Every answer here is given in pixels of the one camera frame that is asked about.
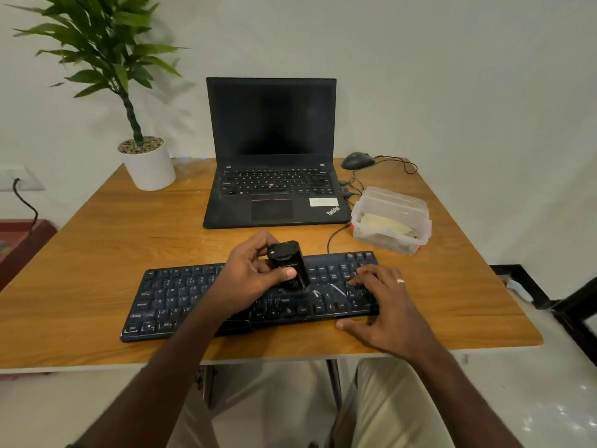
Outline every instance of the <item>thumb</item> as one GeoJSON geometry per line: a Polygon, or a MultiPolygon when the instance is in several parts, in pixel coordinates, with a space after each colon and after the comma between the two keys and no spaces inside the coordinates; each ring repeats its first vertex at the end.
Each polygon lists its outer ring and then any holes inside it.
{"type": "Polygon", "coordinates": [[[370,345],[371,327],[367,324],[355,322],[350,319],[339,319],[336,321],[336,328],[338,330],[346,331],[361,343],[370,345]]]}
{"type": "Polygon", "coordinates": [[[261,283],[264,289],[276,286],[284,281],[297,276],[297,271],[292,267],[279,267],[267,273],[260,273],[261,283]]]}

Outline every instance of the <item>power outlet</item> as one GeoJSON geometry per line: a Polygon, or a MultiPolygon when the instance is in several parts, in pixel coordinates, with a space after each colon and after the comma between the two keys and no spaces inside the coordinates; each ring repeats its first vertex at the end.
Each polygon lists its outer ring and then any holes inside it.
{"type": "Polygon", "coordinates": [[[0,165],[0,192],[12,192],[12,183],[19,178],[19,192],[45,190],[42,183],[25,165],[0,165]]]}

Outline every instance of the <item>black mouse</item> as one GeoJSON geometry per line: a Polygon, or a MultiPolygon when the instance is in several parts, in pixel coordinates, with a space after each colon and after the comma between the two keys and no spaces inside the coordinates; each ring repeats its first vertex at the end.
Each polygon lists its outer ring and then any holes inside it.
{"type": "Polygon", "coordinates": [[[373,157],[364,152],[353,152],[346,156],[346,159],[342,162],[342,168],[345,170],[360,170],[366,166],[371,166],[375,163],[373,157]]]}

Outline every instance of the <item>floor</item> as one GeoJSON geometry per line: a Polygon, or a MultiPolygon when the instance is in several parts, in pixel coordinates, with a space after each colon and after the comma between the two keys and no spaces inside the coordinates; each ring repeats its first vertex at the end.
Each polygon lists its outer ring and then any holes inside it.
{"type": "MultiPolygon", "coordinates": [[[[597,368],[548,313],[519,303],[545,345],[459,352],[456,357],[526,448],[597,446],[597,368]]],[[[344,389],[357,361],[340,361],[344,389]]],[[[64,447],[135,372],[66,372],[0,381],[0,447],[64,447]]],[[[222,448],[322,443],[334,415],[324,361],[226,366],[215,378],[213,423],[222,448]]]]}

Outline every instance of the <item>forearm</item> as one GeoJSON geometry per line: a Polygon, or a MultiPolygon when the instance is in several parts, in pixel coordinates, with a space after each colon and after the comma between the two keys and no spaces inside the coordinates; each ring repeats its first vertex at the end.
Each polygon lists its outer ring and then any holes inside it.
{"type": "Polygon", "coordinates": [[[439,342],[411,365],[437,406],[456,448],[522,448],[439,342]]]}
{"type": "Polygon", "coordinates": [[[225,318],[215,298],[207,294],[173,337],[87,429],[79,445],[166,446],[201,358],[225,318]]]}

